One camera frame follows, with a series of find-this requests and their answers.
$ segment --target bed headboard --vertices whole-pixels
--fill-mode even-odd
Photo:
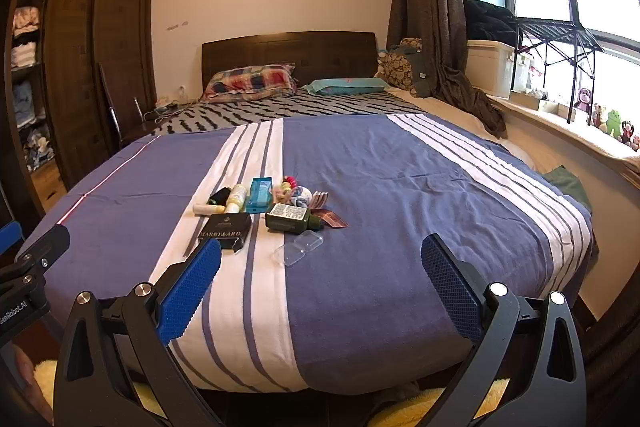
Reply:
[[[202,45],[202,89],[219,71],[275,62],[296,65],[299,86],[318,78],[366,78],[378,68],[376,36],[365,32],[254,35]]]

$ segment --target teal pillow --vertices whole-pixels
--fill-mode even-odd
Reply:
[[[309,94],[360,94],[384,91],[388,84],[381,78],[325,78],[302,86]]]

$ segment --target silver bolt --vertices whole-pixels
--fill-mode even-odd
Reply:
[[[560,292],[551,292],[550,295],[551,302],[557,304],[558,306],[564,304],[564,295]]]
[[[134,290],[134,292],[138,297],[144,297],[145,295],[149,295],[149,293],[151,293],[151,285],[149,283],[143,282],[142,284],[139,284],[138,286],[136,286],[136,289]]]
[[[504,297],[508,292],[507,286],[505,286],[501,282],[492,283],[491,286],[489,286],[489,289],[491,290],[492,294],[497,295],[498,297]]]
[[[91,293],[89,292],[82,292],[76,298],[76,302],[78,302],[78,304],[87,304],[87,302],[89,302],[90,300],[91,300]]]

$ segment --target brown curtain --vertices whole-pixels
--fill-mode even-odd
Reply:
[[[466,23],[462,0],[393,0],[386,46],[399,44],[405,37],[422,38],[432,96],[478,117],[496,136],[505,131],[501,112],[463,73]]]

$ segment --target blue blanket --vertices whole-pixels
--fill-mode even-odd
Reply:
[[[69,229],[47,273],[53,316],[63,324],[82,290],[155,282],[196,244],[194,202],[284,174],[328,191],[349,228],[323,230],[285,267],[278,247],[293,238],[254,216],[171,345],[198,387],[365,393],[459,362],[469,344],[420,265],[432,232],[519,295],[563,289],[590,255],[587,210],[497,144],[428,114],[287,118],[145,137],[76,185],[26,244],[56,222]]]

